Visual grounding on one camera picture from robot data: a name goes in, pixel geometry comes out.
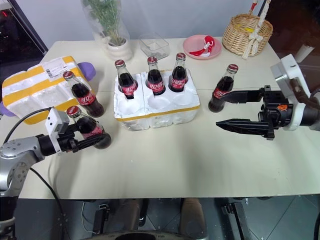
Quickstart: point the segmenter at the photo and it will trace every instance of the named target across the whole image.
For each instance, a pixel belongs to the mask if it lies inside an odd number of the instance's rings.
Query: clear plastic container
[[[148,57],[154,56],[160,60],[169,55],[169,43],[156,32],[143,34],[139,40],[141,50]]]

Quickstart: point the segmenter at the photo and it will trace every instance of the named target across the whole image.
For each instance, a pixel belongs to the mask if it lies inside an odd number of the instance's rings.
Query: white table
[[[170,55],[160,69],[172,69],[184,39],[168,39]],[[147,71],[147,58],[132,41],[134,58],[126,63],[131,73]],[[217,121],[246,118],[257,121],[260,103],[228,104],[221,113],[208,110],[212,90],[228,64],[237,64],[234,90],[276,87],[270,66],[280,60],[267,45],[248,60],[222,49],[211,60],[186,58],[201,102],[192,122],[169,127],[128,131],[114,119],[113,89],[116,69],[94,41],[59,41],[43,61],[72,55],[91,62],[97,75],[90,84],[105,107],[98,120],[112,137],[105,150],[89,147],[77,153],[52,155],[33,167],[62,199],[251,197],[320,193],[320,133],[300,127],[275,131],[275,140],[236,134],[216,126]],[[3,142],[17,118],[0,120]],[[22,124],[13,138],[45,134],[44,122]],[[35,174],[29,172],[20,198],[51,199]]]

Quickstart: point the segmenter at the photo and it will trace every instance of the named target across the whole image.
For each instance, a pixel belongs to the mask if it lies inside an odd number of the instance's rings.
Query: floor
[[[255,197],[241,201],[252,240],[311,240],[320,210],[320,195],[277,196],[261,200]],[[84,224],[92,230],[95,211],[108,200],[87,202],[83,211]],[[236,229],[221,221],[216,198],[201,198],[210,240],[238,240]],[[63,200],[66,226],[72,240],[91,237],[82,227],[82,201]],[[178,232],[180,198],[150,199],[145,225],[140,230]],[[55,240],[61,237],[61,218],[54,200],[19,199],[15,211],[16,235],[19,240]]]

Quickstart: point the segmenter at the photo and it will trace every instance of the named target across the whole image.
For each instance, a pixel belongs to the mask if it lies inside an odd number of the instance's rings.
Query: white foam holder
[[[127,99],[119,90],[118,76],[114,84],[114,117],[128,130],[139,131],[151,128],[167,127],[172,124],[184,124],[192,121],[200,107],[199,97],[190,71],[187,69],[188,82],[182,92],[169,89],[170,71],[160,71],[165,92],[154,96],[146,85],[147,72],[133,74],[138,82],[134,99]]]

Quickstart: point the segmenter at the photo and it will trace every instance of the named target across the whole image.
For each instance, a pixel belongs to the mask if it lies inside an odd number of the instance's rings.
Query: coca-cola bottle
[[[216,85],[211,100],[209,101],[208,107],[211,112],[218,113],[224,109],[225,101],[220,98],[232,90],[234,86],[234,77],[238,69],[238,66],[235,64],[230,64],[227,67],[225,74]]]
[[[179,52],[175,56],[175,59],[175,66],[169,80],[169,88],[171,91],[179,93],[184,90],[185,84],[188,81],[185,67],[186,55],[183,52]]]
[[[71,106],[66,110],[66,114],[74,120],[84,139],[95,135],[105,134],[104,127],[92,117],[82,113],[78,106]],[[105,149],[111,144],[111,137],[106,133],[105,137],[93,145],[97,149]]]
[[[78,103],[85,108],[91,117],[98,118],[104,114],[104,107],[98,102],[96,95],[79,81],[72,71],[64,72],[63,77],[70,85],[72,94]]]
[[[154,96],[161,95],[166,91],[157,63],[155,56],[148,57],[149,73],[145,84],[153,91]]]
[[[114,62],[114,65],[118,71],[119,90],[127,99],[134,99],[134,91],[138,88],[138,82],[128,72],[125,61],[119,59]]]

